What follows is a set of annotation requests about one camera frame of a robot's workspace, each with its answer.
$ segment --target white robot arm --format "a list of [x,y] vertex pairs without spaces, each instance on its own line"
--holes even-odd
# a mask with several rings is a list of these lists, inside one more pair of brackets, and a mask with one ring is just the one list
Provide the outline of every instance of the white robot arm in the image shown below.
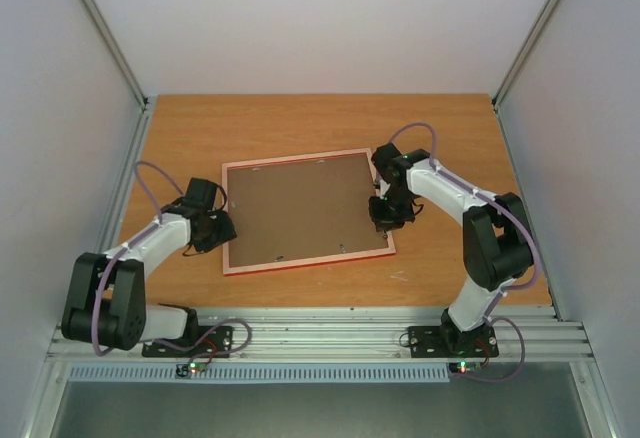
[[[528,230],[521,200],[508,193],[497,196],[446,170],[425,150],[402,154],[392,144],[372,156],[379,175],[380,196],[369,200],[369,214],[379,231],[402,228],[415,219],[414,200],[422,197],[444,210],[463,227],[467,277],[462,290],[443,314],[441,333],[450,354],[473,346],[477,333],[506,294],[506,288],[533,264],[522,234],[487,203],[495,201]],[[495,235],[494,227],[503,233]]]
[[[188,342],[199,336],[195,310],[146,304],[145,280],[187,245],[207,253],[236,237],[224,205],[214,209],[217,190],[213,182],[192,178],[185,195],[130,240],[104,253],[83,253],[67,293],[61,322],[65,338],[92,343],[101,355],[99,345],[130,350],[158,338],[189,335]],[[102,296],[107,287],[113,291],[110,299]]]

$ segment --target metal profile bar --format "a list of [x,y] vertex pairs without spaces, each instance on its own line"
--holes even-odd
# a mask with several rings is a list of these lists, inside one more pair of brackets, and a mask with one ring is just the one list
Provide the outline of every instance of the metal profile bar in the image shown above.
[[598,438],[620,437],[618,422],[597,365],[571,363],[570,366],[591,435]]
[[149,99],[149,103],[144,110],[140,112],[138,122],[136,123],[133,134],[131,135],[131,142],[127,147],[127,154],[125,156],[116,187],[113,190],[111,199],[109,200],[109,206],[107,213],[105,214],[101,231],[99,233],[99,239],[97,244],[97,251],[106,250],[111,248],[118,238],[122,222],[124,220],[124,213],[126,211],[127,200],[131,195],[133,188],[133,165],[142,154],[145,138],[149,131],[151,124],[151,117],[155,110],[156,98]]
[[49,438],[53,432],[71,367],[66,363],[45,363],[36,384],[37,396],[20,432],[22,438]]
[[109,30],[109,26],[107,25],[107,22],[102,16],[102,13],[100,13],[100,9],[98,8],[98,5],[96,4],[95,0],[80,0],[80,1],[82,1],[82,4],[84,5],[85,9],[89,13],[91,20],[93,21],[94,25],[98,29],[98,33],[100,34],[100,36],[104,40],[104,43],[107,45],[107,48],[111,52],[111,56],[113,56],[113,59],[116,61],[116,64],[118,65],[118,68],[120,68],[122,75],[124,76],[125,80],[129,84],[129,87],[131,88],[131,91],[133,92],[133,95],[135,96],[136,101],[140,104],[141,108],[144,108],[146,104],[146,97],[144,96],[144,92],[142,91],[142,88],[140,87],[138,80],[133,74],[131,67],[127,63],[127,60],[125,59],[122,53],[122,50],[120,50],[120,47],[116,42],[116,39],[113,37],[111,30]]
[[[246,319],[253,328],[251,345],[234,355],[231,362],[271,363],[414,363],[398,340],[408,326],[438,324],[441,308],[201,308],[200,324],[212,325],[231,317]],[[501,314],[519,326],[527,344],[527,361],[593,361],[582,323],[558,322],[551,307],[501,307]],[[520,358],[520,344],[509,326],[495,327],[500,356],[495,362]],[[246,331],[237,327],[234,338],[240,343]],[[54,334],[48,360],[87,362],[96,360],[87,343],[65,340]],[[114,350],[100,361],[149,362],[141,356],[141,345],[130,351]],[[176,362],[179,359],[158,359]],[[442,363],[447,359],[427,359]]]
[[509,89],[515,82],[516,78],[520,74],[520,71],[524,67],[527,59],[531,55],[533,49],[535,48],[538,40],[544,33],[549,21],[551,20],[553,14],[558,8],[561,0],[547,0],[542,7],[542,10],[538,14],[536,21],[534,22],[527,38],[524,40],[522,47],[518,51],[509,71],[506,76],[502,80],[502,83],[498,87],[498,91],[493,99],[494,106],[500,106],[504,101],[507,93],[509,93]]

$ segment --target wooden frame border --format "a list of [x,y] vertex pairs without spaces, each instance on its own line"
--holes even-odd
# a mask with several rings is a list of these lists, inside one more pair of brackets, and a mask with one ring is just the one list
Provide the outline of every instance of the wooden frame border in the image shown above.
[[[369,169],[371,170],[371,178],[375,180],[376,169],[371,163],[371,148],[357,148],[354,150],[341,150],[341,151],[329,151],[325,153],[311,153],[307,155],[295,155],[285,156],[281,158],[267,158],[263,160],[249,160],[249,161],[236,161],[233,163],[223,163],[222,165],[222,186],[225,190],[228,190],[228,172],[233,168],[247,168],[250,166],[259,165],[274,165],[278,163],[293,163],[296,161],[311,161],[321,158],[336,158],[340,156],[359,155],[364,154],[367,156],[367,162],[369,163]],[[363,260],[366,258],[374,258],[377,256],[390,256],[395,255],[396,246],[393,241],[391,232],[387,233],[387,247],[379,250],[370,251],[357,251],[353,253],[341,253],[339,255],[327,255],[319,256],[316,258],[304,258],[300,260],[291,260],[285,262],[264,263],[261,265],[248,265],[248,266],[229,266],[229,243],[222,245],[222,273],[224,275],[240,275],[247,273],[258,273],[261,271],[273,271],[283,270],[288,268],[299,268],[301,266],[323,265],[327,263],[338,263],[342,261],[354,261]]]

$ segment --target purple cable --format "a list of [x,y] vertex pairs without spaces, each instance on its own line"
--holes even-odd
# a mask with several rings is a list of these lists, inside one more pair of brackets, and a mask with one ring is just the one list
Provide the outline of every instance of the purple cable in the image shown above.
[[178,186],[178,184],[175,182],[175,180],[173,178],[171,178],[169,176],[169,174],[164,171],[162,168],[160,168],[158,165],[154,165],[153,163],[149,162],[149,161],[137,161],[136,164],[133,167],[133,173],[136,176],[136,180],[138,181],[138,184],[140,185],[140,188],[142,188],[142,191],[144,191],[144,193],[147,195],[147,197],[149,198],[149,200],[151,200],[151,203],[153,204],[153,208],[156,210],[156,215],[158,216],[158,221],[160,222],[160,224],[162,224],[162,210],[160,209],[160,205],[158,204],[158,200],[156,200],[155,196],[153,196],[153,193],[151,193],[151,190],[149,189],[149,187],[145,184],[144,180],[142,179],[142,176],[140,176],[140,171],[138,170],[139,166],[148,166],[149,168],[153,168],[154,170],[156,170],[158,173],[160,173],[162,176],[164,176],[169,183],[171,183],[173,185],[173,187],[176,189],[176,191],[178,193],[180,193],[180,196],[184,195],[184,192],[182,191],[182,188],[180,188]]
[[[529,233],[529,230],[527,230],[526,227],[520,222],[520,220],[518,220],[515,216],[513,216],[503,206],[499,205],[498,203],[496,203],[494,200],[492,200],[491,198],[489,198],[485,194],[480,193],[478,191],[474,191],[474,188],[472,186],[469,186],[467,183],[465,183],[464,181],[460,180],[456,175],[454,175],[453,173],[449,172],[449,170],[447,170],[442,165],[440,165],[440,167],[438,168],[438,163],[436,163],[436,161],[435,161],[436,160],[436,146],[437,146],[437,143],[438,143],[438,136],[436,134],[436,130],[429,123],[425,123],[423,121],[417,121],[415,123],[409,123],[408,125],[405,125],[402,128],[400,128],[398,131],[396,131],[391,136],[391,138],[389,139],[389,143],[393,142],[393,140],[396,139],[398,137],[398,135],[400,135],[404,131],[408,130],[409,128],[416,127],[416,126],[421,126],[421,127],[424,127],[424,128],[428,128],[429,131],[431,132],[431,141],[432,141],[432,145],[431,146],[432,146],[432,148],[431,148],[431,154],[429,156],[429,165],[431,165],[431,168],[433,168],[433,170],[436,171],[437,173],[441,174],[450,183],[453,183],[454,185],[462,188],[467,193],[471,193],[472,195],[475,195],[476,197],[478,197],[479,199],[481,199],[482,201],[487,203],[489,206],[493,207],[496,211],[498,211],[498,213],[500,213],[501,215],[504,215],[511,223],[513,223],[513,225],[522,234],[522,236],[524,237],[525,241],[527,242],[527,245],[529,246],[529,250],[531,250],[531,256],[533,258],[533,276],[531,277],[531,279],[528,282],[526,282],[526,283],[524,283],[522,285],[511,285],[511,286],[506,287],[505,289],[508,290],[508,291],[515,291],[515,290],[526,290],[527,288],[531,288],[538,281],[538,278],[540,277],[540,270],[542,269],[542,266],[541,266],[541,263],[540,263],[540,261],[541,261],[540,260],[540,253],[538,252],[538,248],[536,247],[536,244],[533,241],[533,237],[531,236],[531,233]],[[491,313],[491,311],[493,311],[495,306],[498,304],[498,301],[500,301],[500,298],[501,298],[501,294],[498,294],[496,296],[496,298],[493,300],[493,302],[489,305],[489,308],[487,309],[487,315],[489,315]]]
[[102,304],[102,295],[104,295],[104,290],[107,287],[107,282],[109,281],[109,275],[111,274],[111,270],[118,262],[120,258],[129,250],[129,248],[134,247],[140,241],[144,240],[147,236],[149,236],[153,231],[158,228],[158,224],[154,223],[153,226],[143,230],[138,235],[134,236],[131,241],[129,241],[126,245],[122,246],[113,258],[109,260],[106,268],[102,272],[102,278],[100,278],[100,282],[98,283],[98,288],[96,289],[96,297],[93,302],[93,313],[91,314],[91,345],[93,346],[93,351],[98,356],[104,356],[109,353],[113,348],[107,348],[106,350],[100,349],[100,343],[98,341],[98,321],[100,319],[100,305]]
[[[169,174],[166,171],[164,171],[162,168],[160,168],[158,165],[154,165],[153,163],[150,163],[148,161],[136,162],[136,164],[133,167],[133,174],[136,177],[136,181],[142,188],[142,191],[144,191],[147,197],[149,197],[149,199],[151,200],[151,203],[153,204],[153,207],[155,208],[156,214],[158,216],[158,223],[162,224],[162,210],[160,209],[160,205],[158,205],[158,201],[153,196],[153,193],[151,193],[151,190],[142,179],[142,176],[140,176],[140,172],[138,171],[139,166],[148,166],[149,168],[153,168],[154,170],[156,170],[158,173],[164,176],[167,180],[169,180],[169,182],[178,191],[178,193],[180,193],[180,196],[184,195],[184,192],[178,186],[178,184],[174,181],[174,179],[171,178]],[[115,266],[115,264],[118,262],[120,258],[122,258],[122,256],[127,252],[129,248],[133,248],[140,241],[144,240],[153,231],[158,229],[158,226],[159,226],[158,224],[154,223],[153,226],[147,228],[146,230],[143,230],[138,235],[134,236],[128,243],[126,243],[127,246],[122,246],[116,252],[116,254],[113,255],[113,258],[109,260],[109,263],[107,263],[106,268],[102,272],[102,277],[100,278],[100,282],[98,283],[98,288],[96,289],[96,297],[93,302],[93,312],[91,313],[91,345],[93,346],[93,351],[98,356],[104,356],[113,349],[113,348],[107,348],[106,350],[101,350],[100,342],[98,340],[98,321],[100,320],[100,305],[102,304],[102,295],[104,295],[105,288],[107,287],[107,282],[109,281],[109,275],[111,275],[111,270],[113,270],[113,267]]]
[[522,332],[520,331],[520,328],[518,328],[513,321],[511,321],[509,318],[505,316],[496,316],[493,320],[489,322],[489,326],[493,326],[493,324],[496,321],[505,321],[509,323],[515,330],[516,334],[518,335],[518,340],[520,340],[520,361],[518,362],[518,366],[516,367],[516,369],[513,370],[513,372],[510,375],[507,375],[503,378],[482,378],[480,376],[469,375],[467,373],[455,373],[453,374],[453,376],[468,378],[470,380],[479,381],[481,383],[504,383],[506,381],[514,379],[516,376],[520,374],[520,372],[522,371],[522,368],[524,367],[524,359],[525,359],[524,337],[522,336]]

